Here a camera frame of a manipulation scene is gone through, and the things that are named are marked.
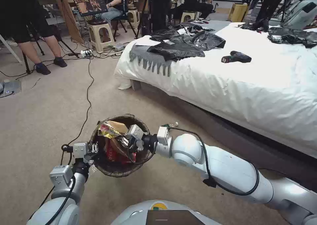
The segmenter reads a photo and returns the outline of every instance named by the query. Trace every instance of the cordless drill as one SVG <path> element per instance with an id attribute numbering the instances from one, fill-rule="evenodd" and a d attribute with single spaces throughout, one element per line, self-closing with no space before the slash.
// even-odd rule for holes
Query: cordless drill
<path id="1" fill-rule="evenodd" d="M 221 59 L 221 62 L 223 63 L 229 63 L 229 62 L 235 62 L 235 61 L 239 61 L 242 63 L 248 63 L 252 60 L 251 57 L 241 53 L 241 52 L 236 52 L 236 51 L 232 51 L 230 53 L 230 56 L 224 56 Z"/>

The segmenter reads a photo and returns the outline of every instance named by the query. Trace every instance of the wicker basket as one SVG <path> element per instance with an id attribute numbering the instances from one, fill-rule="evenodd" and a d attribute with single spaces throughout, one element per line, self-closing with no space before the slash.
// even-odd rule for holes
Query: wicker basket
<path id="1" fill-rule="evenodd" d="M 109 120 L 123 123 L 126 125 L 127 128 L 129 128 L 133 124 L 136 124 L 142 129 L 142 131 L 150 133 L 148 127 L 140 119 L 136 118 L 132 114 L 117 115 L 111 118 L 107 118 L 106 120 L 102 121 L 102 123 Z M 105 175 L 112 176 L 112 177 L 124 177 L 124 176 L 130 175 L 131 173 L 141 168 L 142 165 L 136 165 L 132 163 L 123 165 L 120 162 L 109 161 L 107 159 L 106 153 L 104 152 L 105 137 L 98 136 L 98 126 L 94 130 L 90 139 L 91 145 L 96 142 L 98 142 L 99 152 L 98 152 L 98 155 L 94 157 L 94 163 L 95 163 L 95 166 Z M 146 158 L 148 158 L 149 154 L 150 154 L 150 151 L 148 150 L 138 152 L 136 161 L 137 162 L 144 161 Z"/>

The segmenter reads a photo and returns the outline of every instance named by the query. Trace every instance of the power strip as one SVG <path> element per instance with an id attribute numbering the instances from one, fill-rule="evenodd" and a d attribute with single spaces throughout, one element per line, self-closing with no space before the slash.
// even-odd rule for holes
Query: power strip
<path id="1" fill-rule="evenodd" d="M 80 54 L 82 55 L 83 58 L 91 57 L 92 51 L 91 50 L 80 51 Z"/>
<path id="2" fill-rule="evenodd" d="M 125 45 L 122 43 L 117 44 L 116 46 L 113 47 L 113 49 L 117 52 L 122 51 L 125 48 Z"/>

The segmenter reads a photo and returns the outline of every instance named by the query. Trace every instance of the yellow sticker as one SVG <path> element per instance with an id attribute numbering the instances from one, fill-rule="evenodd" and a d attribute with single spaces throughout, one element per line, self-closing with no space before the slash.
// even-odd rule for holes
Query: yellow sticker
<path id="1" fill-rule="evenodd" d="M 159 209 L 167 209 L 167 207 L 163 203 L 156 203 L 151 208 L 151 210 L 159 210 Z"/>

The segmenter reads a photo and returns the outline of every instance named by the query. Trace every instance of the sneaker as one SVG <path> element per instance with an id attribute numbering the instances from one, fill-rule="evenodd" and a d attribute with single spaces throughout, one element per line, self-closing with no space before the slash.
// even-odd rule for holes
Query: sneaker
<path id="1" fill-rule="evenodd" d="M 42 75 L 48 75 L 51 73 L 50 70 L 43 63 L 36 65 L 36 72 Z"/>
<path id="2" fill-rule="evenodd" d="M 10 47 L 17 47 L 18 46 L 18 44 L 15 41 L 6 40 L 6 42 L 9 44 Z"/>
<path id="3" fill-rule="evenodd" d="M 58 65 L 58 66 L 60 66 L 60 67 L 66 67 L 67 66 L 67 64 L 66 64 L 66 62 L 63 60 L 63 58 L 61 58 L 61 57 L 56 57 L 55 59 L 54 59 L 54 62 L 53 62 L 55 65 Z"/>

